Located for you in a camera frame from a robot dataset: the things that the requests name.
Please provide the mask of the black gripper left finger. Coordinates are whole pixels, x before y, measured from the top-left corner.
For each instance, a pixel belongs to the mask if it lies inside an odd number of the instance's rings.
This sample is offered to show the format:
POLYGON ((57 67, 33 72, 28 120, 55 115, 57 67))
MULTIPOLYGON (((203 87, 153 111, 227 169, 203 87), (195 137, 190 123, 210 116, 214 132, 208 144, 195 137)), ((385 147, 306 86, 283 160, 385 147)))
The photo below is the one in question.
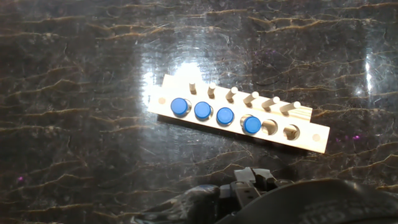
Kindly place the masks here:
POLYGON ((245 207, 253 200, 260 197, 260 193, 255 188, 256 178, 251 168, 246 167, 242 170, 235 170, 236 181, 230 184, 233 197, 236 197, 240 207, 245 207))

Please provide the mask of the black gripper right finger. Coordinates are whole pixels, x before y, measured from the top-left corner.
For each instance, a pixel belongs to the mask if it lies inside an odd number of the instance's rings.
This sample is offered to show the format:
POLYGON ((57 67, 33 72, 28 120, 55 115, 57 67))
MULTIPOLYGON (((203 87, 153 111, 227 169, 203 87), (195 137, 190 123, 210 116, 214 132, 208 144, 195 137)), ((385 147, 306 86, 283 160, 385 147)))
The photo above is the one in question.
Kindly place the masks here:
POLYGON ((281 187, 293 184, 292 180, 276 179, 268 169, 252 169, 255 176, 256 187, 281 187))

